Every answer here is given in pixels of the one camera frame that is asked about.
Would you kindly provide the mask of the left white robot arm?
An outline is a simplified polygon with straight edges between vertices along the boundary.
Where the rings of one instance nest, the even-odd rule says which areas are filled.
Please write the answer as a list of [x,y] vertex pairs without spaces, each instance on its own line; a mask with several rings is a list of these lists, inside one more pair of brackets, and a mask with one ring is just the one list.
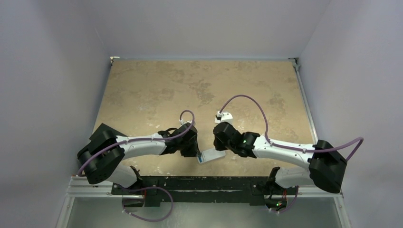
[[90,142],[77,153],[89,184],[109,181],[121,185],[129,194],[137,194],[142,187],[141,176],[134,167],[121,162],[144,155],[166,155],[179,151],[183,157],[200,153],[197,129],[191,123],[169,128],[149,136],[128,137],[102,123],[90,136]]

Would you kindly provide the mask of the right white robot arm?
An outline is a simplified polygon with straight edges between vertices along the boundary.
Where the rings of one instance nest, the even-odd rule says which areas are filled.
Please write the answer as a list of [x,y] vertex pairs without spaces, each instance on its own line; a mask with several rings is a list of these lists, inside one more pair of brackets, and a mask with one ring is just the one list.
[[230,150],[240,157],[274,159],[294,164],[293,169],[275,167],[267,180],[272,193],[293,186],[315,185],[330,193],[339,193],[347,160],[323,140],[316,144],[268,141],[254,132],[240,133],[230,123],[222,122],[213,129],[216,150]]

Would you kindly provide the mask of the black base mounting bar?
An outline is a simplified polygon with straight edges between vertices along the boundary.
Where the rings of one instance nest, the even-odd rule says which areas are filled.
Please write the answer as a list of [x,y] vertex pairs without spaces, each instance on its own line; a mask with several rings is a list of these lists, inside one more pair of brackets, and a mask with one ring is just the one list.
[[269,176],[142,176],[139,185],[124,188],[113,184],[112,195],[129,207],[158,207],[161,203],[247,203],[284,208],[297,192],[269,186]]

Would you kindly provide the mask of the black box with blue tool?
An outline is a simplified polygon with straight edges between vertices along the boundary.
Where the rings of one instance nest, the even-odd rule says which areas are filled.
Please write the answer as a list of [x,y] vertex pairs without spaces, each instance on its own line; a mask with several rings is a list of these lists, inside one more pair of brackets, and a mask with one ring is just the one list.
[[103,143],[119,135],[122,135],[122,133],[104,123],[101,123],[89,137],[89,140],[91,142]]

